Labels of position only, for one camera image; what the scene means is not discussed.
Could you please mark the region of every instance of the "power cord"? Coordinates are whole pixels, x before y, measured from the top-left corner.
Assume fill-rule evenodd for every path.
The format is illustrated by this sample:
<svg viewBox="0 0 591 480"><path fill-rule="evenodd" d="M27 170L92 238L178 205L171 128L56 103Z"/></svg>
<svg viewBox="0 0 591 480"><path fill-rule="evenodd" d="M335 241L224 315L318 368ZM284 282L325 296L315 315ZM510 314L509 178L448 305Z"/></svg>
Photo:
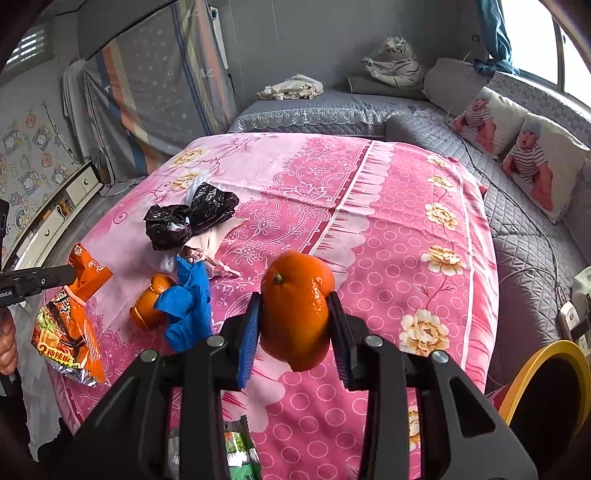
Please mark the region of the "power cord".
<svg viewBox="0 0 591 480"><path fill-rule="evenodd" d="M464 145L464 149L466 150L466 153L468 154L468 158L470 158L470 163L472 164L472 168L474 168L474 170L476 170L483 178L487 179L488 182L491 185L493 185L493 187L495 187L497 189L497 191L501 192L507 200L509 200L514 206L516 206L521 211L521 213L534 226L534 228L537 230L537 232L546 240L546 242L548 243L548 246L550 247L550 252L552 253L552 263L553 263L553 267L554 267L554 273L552 273L549 270L546 270L545 268L526 267L526 268L522 268L520 270L510 273L509 275L507 275L506 277L504 277L503 279L501 279L499 281L499 285L501 285L508 278L513 277L517 274L523 273L525 271L537 270L537 271L546 273L546 274L550 275L554 280L554 293L556 295L555 300L556 300L558 309L560 309L560 307L566 303L566 301L567 301L566 299L568 298L568 296L564 294L563 287L558 280L558 262L556 260L556 253L554 252L554 247L552 246L552 242L548 238L548 235L546 235L542 231L542 229L536 224L536 222L534 222L533 218L528 215L528 213L523 209L523 207L515 199L513 199L505 190L503 190L501 187L499 187L486 173L484 173L481 169L479 169L476 166L476 164L474 163L474 159L472 158L472 155L471 155L470 151L468 150L468 146L466 145L466 141L460 135L458 135L455 130L453 130L453 129L451 129L451 130L462 141L462 144Z"/></svg>

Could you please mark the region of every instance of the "pink bedsheet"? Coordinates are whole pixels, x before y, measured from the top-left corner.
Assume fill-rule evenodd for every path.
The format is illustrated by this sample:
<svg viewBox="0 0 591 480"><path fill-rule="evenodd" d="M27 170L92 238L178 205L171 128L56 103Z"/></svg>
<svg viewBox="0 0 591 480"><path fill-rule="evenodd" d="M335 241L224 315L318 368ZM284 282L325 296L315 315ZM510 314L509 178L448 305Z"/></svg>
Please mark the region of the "pink bedsheet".
<svg viewBox="0 0 591 480"><path fill-rule="evenodd" d="M237 215L248 218L219 251L243 276L212 280L216 330L245 309L277 255L298 250L330 265L343 308L373 333L413 353L446 350L484 389L498 280L475 179L456 160L412 145L304 134L200 138L88 233L84 246L114 273L87 304L111 384L142 350L166 351L162 330L140 332L128 314L156 259L142 219L155 203L179 203L205 171L238 195ZM259 347L246 388L224 393L227 419L248 415L265 480L356 478L367 400L343 390L334 363L329 351L315 369L294 373ZM109 387L51 377L75 431ZM414 478L420 445L412 396L409 421Z"/></svg>

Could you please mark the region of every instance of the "yellow container rim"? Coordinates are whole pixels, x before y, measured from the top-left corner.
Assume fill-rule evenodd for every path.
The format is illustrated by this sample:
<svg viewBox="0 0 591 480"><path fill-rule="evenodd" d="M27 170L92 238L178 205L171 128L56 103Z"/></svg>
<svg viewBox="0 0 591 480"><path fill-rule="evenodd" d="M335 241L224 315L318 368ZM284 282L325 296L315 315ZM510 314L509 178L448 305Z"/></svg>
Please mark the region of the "yellow container rim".
<svg viewBox="0 0 591 480"><path fill-rule="evenodd" d="M554 342L551 345L541 348L532 355L527 363L521 368L519 374L513 380L509 391L501 404L501 408L499 408L499 415L505 420L507 425L511 424L517 405L530 383L530 380L544 362L552 357L566 360L577 374L581 389L581 405L579 407L577 429L574 434L576 434L583 426L591 408L591 371L589 370L587 360L581 349L569 340L559 340L558 342Z"/></svg>

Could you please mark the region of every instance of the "blue curtain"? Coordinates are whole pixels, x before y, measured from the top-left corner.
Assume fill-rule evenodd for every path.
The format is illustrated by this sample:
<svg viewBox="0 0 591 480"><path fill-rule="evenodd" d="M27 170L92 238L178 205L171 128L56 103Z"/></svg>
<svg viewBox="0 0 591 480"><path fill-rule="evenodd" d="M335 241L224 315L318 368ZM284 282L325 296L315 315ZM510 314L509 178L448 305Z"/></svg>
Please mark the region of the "blue curtain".
<svg viewBox="0 0 591 480"><path fill-rule="evenodd" d="M476 0L476 10L484 45L492 58L487 61L475 60L474 68L485 75L492 75L497 70L519 75L519 69L512 64L511 43L498 0Z"/></svg>

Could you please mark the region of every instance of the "drawer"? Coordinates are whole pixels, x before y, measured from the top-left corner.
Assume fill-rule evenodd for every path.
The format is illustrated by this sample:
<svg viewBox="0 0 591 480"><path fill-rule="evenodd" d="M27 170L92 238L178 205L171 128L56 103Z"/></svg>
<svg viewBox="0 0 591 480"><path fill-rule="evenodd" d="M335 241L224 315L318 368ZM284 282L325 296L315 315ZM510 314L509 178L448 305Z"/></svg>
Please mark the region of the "drawer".
<svg viewBox="0 0 591 480"><path fill-rule="evenodd" d="M57 213L57 210L53 210L49 217L39 226L39 230L35 232L35 235L33 235L33 238L23 252L22 256L26 259L27 265L34 265L37 262L37 259L39 259L63 223L63 217Z"/></svg>
<svg viewBox="0 0 591 480"><path fill-rule="evenodd" d="M66 187L66 192L68 192L68 196L74 205L78 205L86 197L84 184L79 180L80 177Z"/></svg>
<svg viewBox="0 0 591 480"><path fill-rule="evenodd" d="M82 187L86 193L90 193L90 191L96 187L99 182L99 180L96 178L94 170L92 170L91 167L88 167L84 172L82 172L76 181L81 182Z"/></svg>
<svg viewBox="0 0 591 480"><path fill-rule="evenodd" d="M74 205L78 205L96 187L98 182L95 172L88 166L78 178L66 187L66 192L68 192Z"/></svg>

